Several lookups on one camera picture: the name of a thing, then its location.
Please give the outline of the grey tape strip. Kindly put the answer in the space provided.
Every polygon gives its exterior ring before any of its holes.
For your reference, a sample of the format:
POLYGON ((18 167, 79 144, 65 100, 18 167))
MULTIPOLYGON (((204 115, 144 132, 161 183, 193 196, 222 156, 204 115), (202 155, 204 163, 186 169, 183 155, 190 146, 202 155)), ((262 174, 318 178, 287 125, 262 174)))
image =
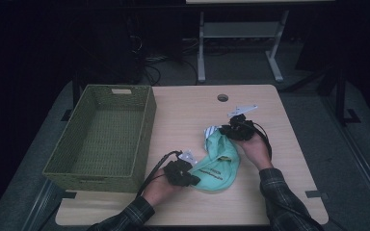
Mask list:
POLYGON ((325 192, 320 192, 320 191, 305 191, 305 195, 307 198, 318 198, 320 197, 321 199, 329 199, 329 196, 325 192))

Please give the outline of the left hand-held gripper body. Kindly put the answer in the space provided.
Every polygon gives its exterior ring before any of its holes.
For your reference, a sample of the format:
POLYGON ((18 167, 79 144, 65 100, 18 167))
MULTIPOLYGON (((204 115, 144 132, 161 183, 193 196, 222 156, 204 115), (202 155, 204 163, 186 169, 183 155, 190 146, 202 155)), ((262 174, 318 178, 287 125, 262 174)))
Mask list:
POLYGON ((192 175, 190 170, 198 161, 194 158, 190 150, 176 154, 176 158, 176 161, 170 161, 163 167, 165 175, 170 184, 189 187, 187 185, 187 176, 192 175))

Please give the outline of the person's left hand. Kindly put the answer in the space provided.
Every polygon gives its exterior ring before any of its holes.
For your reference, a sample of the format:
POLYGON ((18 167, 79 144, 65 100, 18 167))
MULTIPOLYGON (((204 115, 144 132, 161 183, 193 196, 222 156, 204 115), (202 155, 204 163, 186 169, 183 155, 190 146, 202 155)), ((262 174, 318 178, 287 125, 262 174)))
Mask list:
POLYGON ((142 197, 152 207, 155 207, 181 190, 180 186, 174 186, 169 183, 165 171, 160 168, 153 175, 151 182, 145 187, 142 197))

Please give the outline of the mint green striped garment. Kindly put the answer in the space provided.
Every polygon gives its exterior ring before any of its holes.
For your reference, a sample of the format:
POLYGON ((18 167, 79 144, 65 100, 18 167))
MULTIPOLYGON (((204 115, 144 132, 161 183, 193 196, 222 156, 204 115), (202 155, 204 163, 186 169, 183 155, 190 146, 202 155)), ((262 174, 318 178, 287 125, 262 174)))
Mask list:
POLYGON ((198 161, 190 173, 199 179, 195 188, 206 192, 221 192, 234 182, 240 157, 232 141, 223 135, 218 126, 204 130, 206 156, 198 161))

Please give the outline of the person's right hand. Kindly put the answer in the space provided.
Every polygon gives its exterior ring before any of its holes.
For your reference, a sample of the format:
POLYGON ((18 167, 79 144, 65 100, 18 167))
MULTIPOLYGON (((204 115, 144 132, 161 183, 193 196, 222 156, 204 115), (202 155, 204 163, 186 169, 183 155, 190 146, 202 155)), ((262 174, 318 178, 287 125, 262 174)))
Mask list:
POLYGON ((267 146, 258 134, 254 134, 248 141, 237 141, 236 143, 258 170, 274 167, 267 146))

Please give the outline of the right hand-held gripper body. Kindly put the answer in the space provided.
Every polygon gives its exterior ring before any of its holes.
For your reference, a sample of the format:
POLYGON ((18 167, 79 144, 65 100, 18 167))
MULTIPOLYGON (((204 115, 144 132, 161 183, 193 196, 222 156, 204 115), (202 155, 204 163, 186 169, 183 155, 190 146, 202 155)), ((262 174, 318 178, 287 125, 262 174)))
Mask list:
POLYGON ((227 136, 237 141, 248 141, 254 135, 254 125, 251 120, 246 120, 245 113, 257 108, 256 105, 237 106, 227 116, 230 118, 227 136))

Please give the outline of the grey metal table frame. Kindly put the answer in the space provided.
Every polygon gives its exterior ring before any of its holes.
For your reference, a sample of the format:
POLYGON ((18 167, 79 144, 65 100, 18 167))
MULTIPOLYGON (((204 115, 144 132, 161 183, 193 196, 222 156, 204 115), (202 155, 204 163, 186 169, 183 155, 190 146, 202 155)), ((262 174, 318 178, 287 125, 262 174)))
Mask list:
POLYGON ((273 47, 265 52, 267 62, 275 80, 283 81, 282 74, 276 61, 276 54, 284 32, 289 11, 284 11, 279 21, 265 22, 207 22, 204 13, 199 14, 198 30, 198 81, 204 83, 205 61, 204 42, 206 39, 273 39, 273 47))

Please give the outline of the metal floor rail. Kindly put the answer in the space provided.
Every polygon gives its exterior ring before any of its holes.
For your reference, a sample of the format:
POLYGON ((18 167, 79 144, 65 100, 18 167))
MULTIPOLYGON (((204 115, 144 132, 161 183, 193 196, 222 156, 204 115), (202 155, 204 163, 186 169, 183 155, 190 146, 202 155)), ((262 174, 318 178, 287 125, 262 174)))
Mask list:
POLYGON ((366 158, 370 155, 370 125, 361 122, 353 109, 346 110, 341 118, 336 109, 337 103, 333 104, 327 97, 322 97, 321 101, 350 149, 355 165, 370 191, 370 163, 366 158))
POLYGON ((21 231, 43 231, 60 208, 64 190, 45 180, 28 213, 21 231))

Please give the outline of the black metal stand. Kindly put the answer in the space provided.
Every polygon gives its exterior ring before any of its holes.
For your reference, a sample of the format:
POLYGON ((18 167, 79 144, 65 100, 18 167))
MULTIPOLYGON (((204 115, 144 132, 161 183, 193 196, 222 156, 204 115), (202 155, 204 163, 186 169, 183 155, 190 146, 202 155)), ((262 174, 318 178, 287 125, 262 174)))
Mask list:
POLYGON ((345 107, 346 99, 346 75, 345 68, 337 64, 335 72, 335 117, 342 126, 349 123, 360 123, 357 113, 353 109, 345 107))
POLYGON ((72 86, 72 108, 67 109, 62 117, 62 121, 69 121, 72 112, 74 111, 78 100, 80 98, 80 85, 79 85, 79 74, 75 73, 72 77, 71 81, 71 86, 72 86))

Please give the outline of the green woven basket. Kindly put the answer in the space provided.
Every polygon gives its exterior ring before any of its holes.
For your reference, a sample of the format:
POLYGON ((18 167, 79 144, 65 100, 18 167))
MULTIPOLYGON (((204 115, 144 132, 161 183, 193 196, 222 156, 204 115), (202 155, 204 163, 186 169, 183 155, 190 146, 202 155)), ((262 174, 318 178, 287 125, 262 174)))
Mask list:
POLYGON ((42 174, 65 190, 137 192, 156 109, 150 86, 86 86, 42 174))

